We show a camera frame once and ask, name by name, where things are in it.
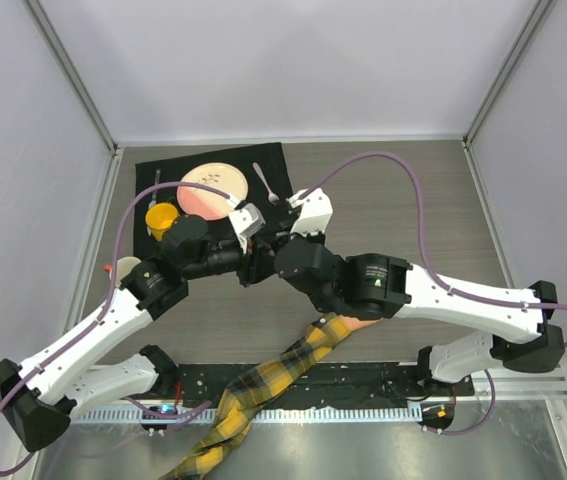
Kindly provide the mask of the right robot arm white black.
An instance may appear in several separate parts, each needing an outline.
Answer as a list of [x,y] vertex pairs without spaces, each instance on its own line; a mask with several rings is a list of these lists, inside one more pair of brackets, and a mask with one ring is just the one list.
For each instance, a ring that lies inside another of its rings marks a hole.
[[561,328],[549,322],[552,310],[541,306],[556,300],[550,282],[507,289],[433,280],[404,259],[377,253],[341,257],[298,233],[275,254],[274,269],[322,313],[366,321],[426,318],[472,329],[469,336],[419,351],[414,380],[428,395],[490,368],[549,373],[566,350]]

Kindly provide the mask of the yellow cup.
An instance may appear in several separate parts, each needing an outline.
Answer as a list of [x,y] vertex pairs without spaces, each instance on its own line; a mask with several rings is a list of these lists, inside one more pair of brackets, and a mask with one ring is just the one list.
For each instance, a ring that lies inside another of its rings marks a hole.
[[145,223],[150,235],[160,242],[178,217],[179,211],[176,206],[167,202],[157,203],[147,211]]

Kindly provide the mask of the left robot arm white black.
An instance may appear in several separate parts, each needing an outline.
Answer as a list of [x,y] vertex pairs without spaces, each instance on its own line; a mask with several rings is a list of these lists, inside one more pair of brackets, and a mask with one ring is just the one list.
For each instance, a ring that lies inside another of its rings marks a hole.
[[206,220],[180,217],[155,253],[134,266],[99,309],[38,354],[20,363],[0,361],[0,409],[28,452],[54,443],[72,419],[94,407],[174,392],[179,368],[156,345],[102,370],[90,368],[185,299],[189,281],[229,272],[247,280],[249,240],[265,221],[252,206],[231,212],[229,220],[235,239],[214,244]]

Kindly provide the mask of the yellow plaid sleeve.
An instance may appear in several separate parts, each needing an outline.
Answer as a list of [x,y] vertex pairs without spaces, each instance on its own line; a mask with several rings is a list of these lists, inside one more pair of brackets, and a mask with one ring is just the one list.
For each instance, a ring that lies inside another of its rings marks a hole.
[[212,427],[165,479],[202,479],[246,439],[256,415],[349,337],[344,315],[325,314],[283,353],[232,379],[223,391]]

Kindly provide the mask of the black cloth placemat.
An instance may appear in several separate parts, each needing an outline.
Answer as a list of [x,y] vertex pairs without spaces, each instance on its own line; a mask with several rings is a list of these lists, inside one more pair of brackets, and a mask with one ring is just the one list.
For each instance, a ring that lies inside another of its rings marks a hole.
[[[151,162],[138,163],[136,165],[136,194],[155,184],[156,171],[160,170],[159,182],[166,183],[185,180],[185,175],[195,167],[207,163],[225,163],[238,168],[246,177],[248,183],[247,203],[253,203],[263,214],[266,226],[259,231],[279,231],[280,224],[285,223],[292,216],[288,214],[287,207],[282,203],[293,195],[292,185],[288,175],[288,169],[281,143],[266,143],[260,145],[234,147],[209,151],[181,157],[161,159]],[[265,179],[272,191],[279,197],[282,203],[272,204],[268,200],[267,189],[259,175],[253,168],[258,163]],[[164,189],[157,193],[157,203],[169,202],[178,205],[179,213],[184,213],[183,208],[177,201],[176,188]],[[140,201],[135,207],[133,228],[133,252],[140,258],[149,256],[157,242],[148,235],[145,215],[150,205],[151,195]],[[212,221],[209,231],[214,240],[236,239],[228,219]]]

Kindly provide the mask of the white cup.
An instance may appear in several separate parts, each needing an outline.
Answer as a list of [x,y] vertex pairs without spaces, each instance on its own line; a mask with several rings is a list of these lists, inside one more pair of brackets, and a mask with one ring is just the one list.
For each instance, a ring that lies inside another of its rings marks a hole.
[[127,276],[139,263],[141,260],[135,256],[126,256],[120,258],[116,262],[116,266],[111,265],[111,272],[108,273],[108,278],[114,280],[115,287],[118,288],[121,284],[122,279]]

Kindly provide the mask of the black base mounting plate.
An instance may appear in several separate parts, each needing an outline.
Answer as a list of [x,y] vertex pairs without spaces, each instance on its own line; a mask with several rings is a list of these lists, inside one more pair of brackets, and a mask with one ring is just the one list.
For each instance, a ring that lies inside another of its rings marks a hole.
[[[183,407],[190,408],[208,401],[215,408],[229,382],[251,367],[250,364],[182,364],[179,366],[180,391],[171,387],[162,395],[145,393],[134,398],[167,404],[179,398]],[[385,408],[404,406],[409,400],[424,397],[471,397],[474,394],[469,376],[453,386],[423,383],[417,377],[417,367],[412,364],[320,363],[296,380],[269,407],[285,410]]]

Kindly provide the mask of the silver fork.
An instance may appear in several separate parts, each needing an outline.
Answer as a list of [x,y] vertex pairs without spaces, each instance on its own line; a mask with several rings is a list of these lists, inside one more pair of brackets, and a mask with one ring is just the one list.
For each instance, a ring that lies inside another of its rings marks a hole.
[[280,203],[280,198],[278,197],[278,195],[271,189],[265,175],[264,172],[261,168],[261,166],[259,165],[258,162],[253,162],[252,163],[252,167],[254,169],[254,171],[256,172],[257,176],[259,177],[259,179],[261,180],[262,184],[264,185],[266,191],[267,191],[267,198],[268,201],[273,204],[273,205],[278,205]]

